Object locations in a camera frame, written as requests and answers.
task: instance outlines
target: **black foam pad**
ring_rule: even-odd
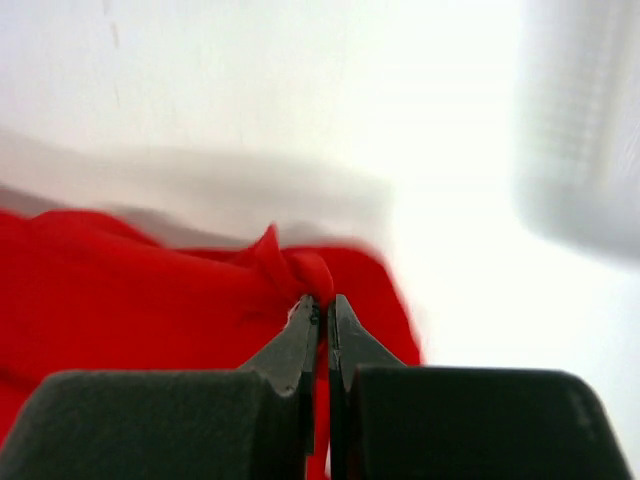
[[[303,478],[297,397],[255,372],[49,377],[0,452],[0,480]]]

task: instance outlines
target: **blurred object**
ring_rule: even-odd
[[[640,30],[631,0],[528,1],[516,200],[536,231],[640,258]]]

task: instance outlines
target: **white wall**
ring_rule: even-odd
[[[0,0],[0,200],[115,209],[173,243],[270,221],[289,240],[367,238],[431,363],[583,376],[640,472],[638,271],[536,238],[512,211],[520,13]]]

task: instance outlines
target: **red fabric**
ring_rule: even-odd
[[[281,249],[270,227],[241,250],[172,250],[102,213],[0,211],[0,441],[48,374],[236,368],[307,293],[324,308],[347,295],[387,348],[420,362],[384,267],[357,248]],[[321,352],[311,479],[324,478],[329,438],[326,343]]]

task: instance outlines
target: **white surface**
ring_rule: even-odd
[[[640,472],[640,272],[511,211],[519,7],[0,0],[0,182],[241,238],[364,236],[431,363],[583,376]]]

